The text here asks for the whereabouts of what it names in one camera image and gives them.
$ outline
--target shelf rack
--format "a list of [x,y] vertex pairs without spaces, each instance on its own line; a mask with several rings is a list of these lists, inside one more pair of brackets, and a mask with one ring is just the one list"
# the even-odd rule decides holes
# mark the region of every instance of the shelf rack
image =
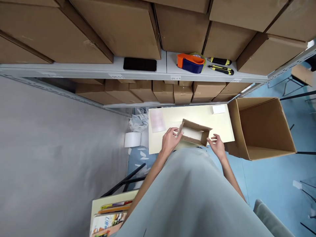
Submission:
[[[94,101],[88,100],[66,90],[47,84],[36,78],[98,78],[98,79],[136,79],[136,80],[182,80],[182,81],[208,81],[208,82],[246,82],[254,83],[254,85],[247,91],[241,93],[239,96],[243,97],[265,85],[268,81],[275,77],[291,70],[293,66],[302,61],[312,57],[316,54],[316,45],[310,44],[309,48],[294,57],[292,60],[281,66],[268,76],[261,76],[256,74],[248,74],[237,72],[236,64],[232,63],[229,67],[235,71],[233,76],[229,76],[217,71],[207,68],[211,63],[206,62],[205,68],[201,74],[194,74],[182,70],[176,66],[176,55],[174,52],[161,52],[161,60],[157,60],[156,72],[142,72],[142,71],[125,71],[123,69],[124,58],[115,57],[113,64],[1,64],[0,75],[17,80],[29,85],[51,91],[53,93],[69,97],[87,103],[102,109],[114,111],[114,108],[124,107],[150,107],[150,106],[175,106],[175,104],[160,104],[158,102],[145,102],[142,104],[117,104],[117,105],[101,105]],[[214,103],[195,103],[192,105],[203,104],[221,104]]]

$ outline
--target black smartphone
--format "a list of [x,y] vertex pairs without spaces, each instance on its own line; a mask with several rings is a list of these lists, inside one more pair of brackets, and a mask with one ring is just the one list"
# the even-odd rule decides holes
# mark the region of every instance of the black smartphone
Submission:
[[134,71],[157,71],[157,60],[124,58],[123,69]]

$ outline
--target white tabletop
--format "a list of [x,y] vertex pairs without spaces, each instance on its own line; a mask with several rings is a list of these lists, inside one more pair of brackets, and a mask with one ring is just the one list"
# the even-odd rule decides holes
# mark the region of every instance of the white tabletop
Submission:
[[[165,120],[166,129],[170,127],[179,127],[183,119],[198,123],[203,126],[212,128],[210,136],[214,133],[221,136],[223,142],[235,141],[233,130],[231,127],[229,112],[227,104],[225,106],[225,113],[213,114],[212,107],[216,105],[198,105],[198,106],[184,106],[184,107],[169,107],[159,109],[149,109],[149,154],[159,153],[161,150],[162,137],[166,131],[153,133],[151,129],[150,112],[152,110],[161,110]],[[180,141],[175,148],[197,146],[193,143]]]

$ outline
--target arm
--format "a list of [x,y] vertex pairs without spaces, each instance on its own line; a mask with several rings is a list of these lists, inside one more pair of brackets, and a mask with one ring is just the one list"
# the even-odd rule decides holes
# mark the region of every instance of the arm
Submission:
[[224,177],[234,187],[234,189],[239,193],[239,195],[244,199],[244,201],[246,201],[245,197],[244,197],[243,193],[241,192],[240,187],[237,183],[235,175],[234,175],[234,173],[231,170],[231,167],[229,165],[229,162],[228,162],[228,159],[227,159],[226,153],[225,153],[224,143],[222,142],[221,137],[219,135],[214,134],[214,136],[215,137],[211,137],[211,139],[217,139],[217,140],[211,140],[208,138],[207,141],[210,144],[213,152],[218,157],[218,159],[222,165]]
[[147,174],[141,188],[139,189],[136,197],[134,198],[127,214],[124,222],[128,219],[128,217],[131,215],[139,201],[142,199],[144,194],[147,192],[150,185],[153,183],[157,175],[160,173],[162,168],[164,167],[165,162],[167,161],[168,157],[170,156],[171,152],[174,150],[174,148],[178,145],[182,134],[179,134],[176,138],[176,133],[178,131],[178,128],[169,128],[168,131],[165,133],[165,135],[162,138],[162,148],[159,152],[157,159],[155,160],[154,164],[152,165],[149,173]]

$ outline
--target person's left hand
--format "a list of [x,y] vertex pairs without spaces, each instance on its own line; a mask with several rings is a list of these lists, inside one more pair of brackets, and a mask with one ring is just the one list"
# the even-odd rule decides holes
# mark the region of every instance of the person's left hand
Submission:
[[162,137],[161,152],[167,156],[170,155],[171,152],[175,149],[175,147],[178,145],[182,137],[183,132],[178,134],[178,137],[175,137],[177,136],[175,132],[177,132],[178,130],[178,128],[169,128],[168,131]]

